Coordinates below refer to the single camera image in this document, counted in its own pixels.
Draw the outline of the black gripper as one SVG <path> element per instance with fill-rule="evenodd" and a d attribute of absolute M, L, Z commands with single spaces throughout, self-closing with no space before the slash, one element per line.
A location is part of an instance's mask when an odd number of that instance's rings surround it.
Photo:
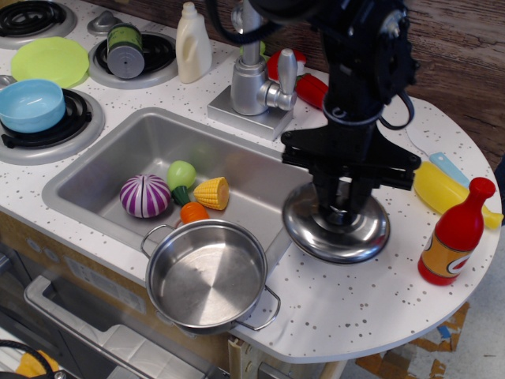
<path fill-rule="evenodd" d="M 282 161 L 306 169 L 312 176 L 321 215 L 334 211 L 339 180 L 351 180 L 347 210 L 361 213 L 372 191 L 381 186 L 410 190 L 421 158 L 390 142 L 372 122 L 344 126 L 329 122 L 315 129 L 282 134 Z"/>

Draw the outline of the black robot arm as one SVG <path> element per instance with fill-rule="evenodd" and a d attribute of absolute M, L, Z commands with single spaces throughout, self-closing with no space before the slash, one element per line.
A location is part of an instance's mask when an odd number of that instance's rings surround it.
<path fill-rule="evenodd" d="M 231 86 L 209 106 L 212 118 L 247 125 L 269 111 L 292 111 L 296 59 L 285 51 L 279 79 L 269 80 L 260 42 L 285 24 L 306 21 L 321 34 L 329 66 L 323 112 L 327 125 L 285 132 L 284 163 L 312 175 L 318 210 L 357 215 L 380 186 L 409 190 L 420 158 L 379 131 L 383 109 L 415 82 L 418 64 L 408 39 L 409 19 L 401 1 L 246 1 L 243 31 L 226 30 L 218 4 L 207 3 L 215 29 L 243 52 Z"/>

